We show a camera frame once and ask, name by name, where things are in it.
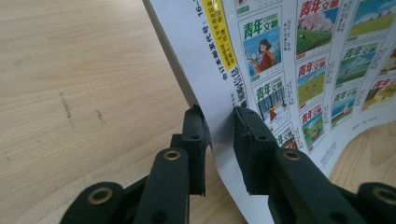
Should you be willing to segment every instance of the printed page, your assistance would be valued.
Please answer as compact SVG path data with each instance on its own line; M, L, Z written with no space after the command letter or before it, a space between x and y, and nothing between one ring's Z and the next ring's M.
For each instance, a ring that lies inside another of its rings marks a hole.
M356 135L396 119L395 0L147 1L249 223L273 220L267 197L247 194L233 152L236 105L325 175Z

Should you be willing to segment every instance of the wooden table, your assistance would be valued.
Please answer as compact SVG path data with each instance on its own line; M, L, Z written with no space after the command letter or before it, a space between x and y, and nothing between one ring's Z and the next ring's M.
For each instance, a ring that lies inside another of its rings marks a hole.
M186 109L140 0L1 1L0 223L58 223L91 184L134 183ZM395 122L364 133L332 180L395 186L395 135ZM244 223L206 162L191 223Z

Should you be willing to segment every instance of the cartoon illustration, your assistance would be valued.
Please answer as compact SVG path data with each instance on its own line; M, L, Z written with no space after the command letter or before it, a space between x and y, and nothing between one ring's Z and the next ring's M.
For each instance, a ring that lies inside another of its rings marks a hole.
M276 54L270 51L271 47L272 45L268 42L268 40L263 39L260 41L258 50L259 53L256 54L254 59L251 57L251 55L247 55L247 59L249 59L253 65L255 75L258 75L259 73L277 64Z
M370 89L361 110L387 105L396 92L396 78L378 80Z
M309 50L329 45L332 41L338 6L329 10L320 10L297 20L296 55L303 55Z
M323 93L325 72L326 67L322 67L297 79L299 105L305 107L307 101Z
M247 67L252 78L281 62L279 32L276 28L244 42Z
M359 44L344 49L335 88L363 79L378 49L378 42Z
M317 113L303 125L304 138L309 151L312 151L314 143L324 134L322 113Z
M379 73L380 76L396 74L396 48L390 53Z
M253 89L259 114L271 132L276 131L289 118L290 111L285 94L283 77L272 77Z
M275 134L277 144L282 148L297 149L297 141L291 124L287 125L282 131Z
M358 88L341 91L333 96L332 101L332 128L351 117Z
M328 56L319 56L296 66L300 110L323 96Z
M386 35L395 16L395 0L360 1L348 33L347 42L374 37L372 34L375 33L377 33L376 36Z

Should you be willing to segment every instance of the blue sky illustration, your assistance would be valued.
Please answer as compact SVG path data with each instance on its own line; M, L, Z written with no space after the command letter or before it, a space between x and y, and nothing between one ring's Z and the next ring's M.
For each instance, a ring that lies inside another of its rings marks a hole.
M335 24L335 20L337 20L338 7L323 12L326 15L326 19L330 19L332 24Z
M363 67L368 67L375 56L375 52L364 54L355 58L350 58L343 60L341 62L340 71L338 75L342 75L345 73L347 69L350 69L351 72L362 69Z
M308 129L313 130L315 128L315 125L317 124L317 120L322 119L321 117L321 112L317 113L311 120L309 120L304 127L307 127Z
M383 14L391 11L392 14L396 12L396 0L367 0L359 3L358 10L356 11L353 25L359 22L365 22L370 18L376 18L378 13Z
M309 78L311 78L309 75L312 75L312 77L318 77L320 75L324 75L325 71L326 71L326 67L322 67L322 68L320 68L320 69L318 69L318 70L316 70L314 72L311 72L310 74L307 74L307 75L305 75L303 77L300 77L300 78L297 79L297 85L301 86L305 82L307 82L309 80Z
M280 36L280 28L276 27L275 29L272 29L263 34L256 35L248 40L245 40L244 41L245 53L247 55L252 53L258 53L260 41L262 41L263 39L267 39L270 42L270 44L272 45L270 51L273 52L276 47L276 44L279 44L280 41L279 36Z

